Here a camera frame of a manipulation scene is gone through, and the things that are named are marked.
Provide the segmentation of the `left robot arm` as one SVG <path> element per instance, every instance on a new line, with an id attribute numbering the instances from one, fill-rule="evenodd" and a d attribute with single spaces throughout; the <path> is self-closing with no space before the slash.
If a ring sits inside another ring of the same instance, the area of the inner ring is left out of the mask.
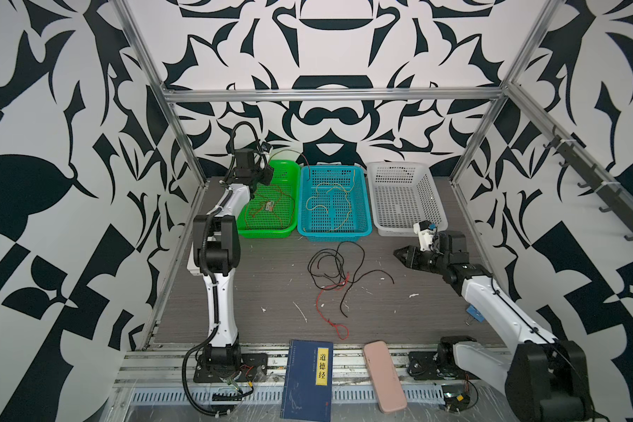
<path id="1" fill-rule="evenodd" d="M 193 376 L 197 383 L 233 380 L 242 366 L 233 299 L 234 276 L 241 260 L 237 218 L 258 186 L 272 181 L 274 168 L 267 159 L 270 149 L 251 123 L 237 123 L 230 131 L 232 160 L 221 181 L 223 196 L 211 211 L 193 219 L 187 269 L 205 282 L 209 310 L 209 334 L 193 350 L 198 355 Z"/>

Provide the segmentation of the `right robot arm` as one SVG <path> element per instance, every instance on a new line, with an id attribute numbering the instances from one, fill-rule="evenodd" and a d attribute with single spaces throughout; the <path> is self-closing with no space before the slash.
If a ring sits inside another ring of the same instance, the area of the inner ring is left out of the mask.
<path id="1" fill-rule="evenodd" d="M 482 265 L 469 259 L 459 231 L 416 228 L 420 243 L 394 251 L 407 268 L 439 274 L 492 327 L 509 350 L 498 355 L 470 336 L 441 338 L 433 355 L 411 353 L 407 372 L 418 380 L 468 375 L 502 393 L 520 421 L 586 421 L 595 417 L 587 358 L 527 315 Z"/>

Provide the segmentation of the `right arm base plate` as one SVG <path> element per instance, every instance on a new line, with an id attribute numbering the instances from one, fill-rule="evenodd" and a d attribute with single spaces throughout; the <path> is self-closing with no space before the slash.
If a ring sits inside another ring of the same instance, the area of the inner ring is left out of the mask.
<path id="1" fill-rule="evenodd" d="M 407 374 L 415 381 L 466 380 L 472 374 L 456 365 L 453 347 L 461 342 L 475 341 L 470 336 L 442 337 L 435 352 L 411 352 L 408 354 Z"/>

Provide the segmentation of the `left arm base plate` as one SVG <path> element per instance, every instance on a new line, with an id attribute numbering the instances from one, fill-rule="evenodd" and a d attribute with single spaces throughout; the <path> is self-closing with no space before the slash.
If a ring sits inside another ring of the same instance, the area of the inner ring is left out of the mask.
<path id="1" fill-rule="evenodd" d="M 267 366 L 266 353 L 205 353 L 197 359 L 193 381 L 222 383 L 233 379 L 241 383 L 255 382 L 266 374 Z"/>

